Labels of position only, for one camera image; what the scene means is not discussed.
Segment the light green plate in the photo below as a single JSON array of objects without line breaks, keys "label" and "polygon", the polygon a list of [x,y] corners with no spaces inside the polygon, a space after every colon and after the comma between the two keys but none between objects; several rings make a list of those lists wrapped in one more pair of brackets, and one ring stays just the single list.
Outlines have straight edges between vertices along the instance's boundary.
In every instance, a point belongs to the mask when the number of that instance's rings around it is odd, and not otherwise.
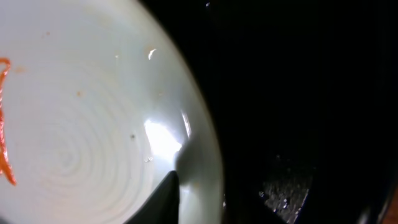
[{"label": "light green plate", "polygon": [[138,1],[2,1],[3,223],[125,223],[177,174],[178,223],[220,223],[223,166],[184,59]]}]

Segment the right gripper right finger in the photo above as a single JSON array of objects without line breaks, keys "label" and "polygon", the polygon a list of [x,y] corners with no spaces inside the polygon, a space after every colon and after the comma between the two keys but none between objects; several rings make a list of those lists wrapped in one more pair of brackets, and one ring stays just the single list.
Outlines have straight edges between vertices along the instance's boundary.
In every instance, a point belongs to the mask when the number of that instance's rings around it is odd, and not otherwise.
[{"label": "right gripper right finger", "polygon": [[258,195],[245,189],[227,187],[224,203],[222,224],[285,224]]}]

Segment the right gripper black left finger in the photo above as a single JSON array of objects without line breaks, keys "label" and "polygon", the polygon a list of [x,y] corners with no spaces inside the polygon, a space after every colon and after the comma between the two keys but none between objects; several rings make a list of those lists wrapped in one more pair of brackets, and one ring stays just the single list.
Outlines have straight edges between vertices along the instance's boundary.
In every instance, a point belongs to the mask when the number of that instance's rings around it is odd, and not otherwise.
[{"label": "right gripper black left finger", "polygon": [[126,224],[178,224],[179,205],[180,184],[173,170]]}]

